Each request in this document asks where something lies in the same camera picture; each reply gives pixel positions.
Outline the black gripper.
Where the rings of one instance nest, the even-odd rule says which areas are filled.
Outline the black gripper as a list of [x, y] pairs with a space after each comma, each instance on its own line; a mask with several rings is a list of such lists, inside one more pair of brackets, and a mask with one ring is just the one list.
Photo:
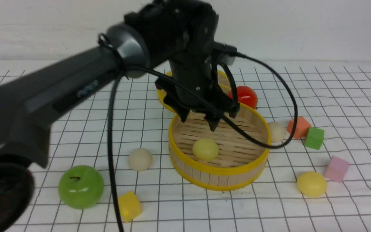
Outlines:
[[202, 113], [210, 131], [214, 132], [225, 113], [235, 118], [240, 110], [237, 97], [228, 97], [217, 79], [217, 66], [220, 65], [228, 77], [231, 92], [237, 93], [236, 84], [228, 66], [215, 61], [218, 55], [198, 64], [196, 61], [171, 61], [171, 75], [156, 72], [156, 88], [164, 90], [164, 103], [180, 117], [187, 120], [190, 112]]

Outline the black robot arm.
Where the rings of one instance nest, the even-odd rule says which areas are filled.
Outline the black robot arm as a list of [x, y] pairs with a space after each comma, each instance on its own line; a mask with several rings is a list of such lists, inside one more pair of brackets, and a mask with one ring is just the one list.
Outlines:
[[98, 45], [0, 85], [0, 232], [28, 207], [34, 179], [28, 167], [48, 164], [52, 124], [122, 76], [140, 78], [169, 61], [175, 85], [159, 77], [164, 103], [182, 121], [205, 114], [214, 131], [239, 103], [217, 81], [218, 64], [232, 64], [234, 47], [214, 41], [218, 14], [200, 0], [154, 0], [98, 36]]

